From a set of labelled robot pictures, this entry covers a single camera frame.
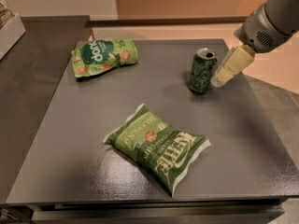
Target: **green chip bag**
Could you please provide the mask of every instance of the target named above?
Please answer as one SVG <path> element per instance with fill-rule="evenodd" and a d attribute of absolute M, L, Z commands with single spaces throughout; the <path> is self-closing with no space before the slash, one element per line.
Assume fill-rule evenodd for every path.
<path fill-rule="evenodd" d="M 140 105 L 125 124 L 108 134 L 103 142 L 156 175 L 172 197 L 190 163 L 210 146 L 205 136 L 176 130 L 144 105 Z"/>
<path fill-rule="evenodd" d="M 76 78 L 99 75 L 107 70 L 137 62 L 137 49 L 131 39 L 96 40 L 72 51 Z"/>

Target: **green can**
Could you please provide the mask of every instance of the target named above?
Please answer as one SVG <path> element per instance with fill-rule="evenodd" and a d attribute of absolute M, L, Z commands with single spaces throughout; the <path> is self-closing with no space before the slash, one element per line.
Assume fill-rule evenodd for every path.
<path fill-rule="evenodd" d="M 216 63 L 217 57 L 214 50 L 208 48 L 197 50 L 193 57 L 192 72 L 188 84 L 191 91 L 203 94 L 209 90 Z"/>

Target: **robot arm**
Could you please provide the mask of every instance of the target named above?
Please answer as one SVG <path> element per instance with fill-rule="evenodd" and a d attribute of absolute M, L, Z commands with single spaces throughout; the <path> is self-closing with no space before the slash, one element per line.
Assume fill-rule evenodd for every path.
<path fill-rule="evenodd" d="M 266 53 L 284 44 L 299 30 L 299 0 L 268 0 L 250 14 L 235 36 L 244 43 L 232 48 L 211 82 L 221 87 L 254 61 L 255 53 Z"/>

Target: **gray tabletop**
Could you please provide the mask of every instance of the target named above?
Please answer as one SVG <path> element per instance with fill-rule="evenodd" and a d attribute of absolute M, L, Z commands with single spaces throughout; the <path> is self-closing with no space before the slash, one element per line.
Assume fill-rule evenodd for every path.
<path fill-rule="evenodd" d="M 193 54 L 210 47 L 221 60 L 223 40 L 135 43 L 137 65 L 81 83 L 67 66 L 8 204 L 299 195 L 298 170 L 242 74 L 201 96 L 187 87 Z M 207 135 L 212 143 L 178 184 L 174 199 L 150 174 L 102 144 L 142 103 L 179 130 Z"/>
<path fill-rule="evenodd" d="M 22 20 L 26 33 L 0 61 L 0 204 L 11 191 L 87 17 Z"/>

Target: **white box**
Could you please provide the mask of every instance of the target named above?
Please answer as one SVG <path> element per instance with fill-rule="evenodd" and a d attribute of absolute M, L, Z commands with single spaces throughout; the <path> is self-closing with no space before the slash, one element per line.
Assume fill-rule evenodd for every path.
<path fill-rule="evenodd" d="M 0 60 L 25 32 L 19 14 L 14 14 L 14 17 L 0 29 Z"/>

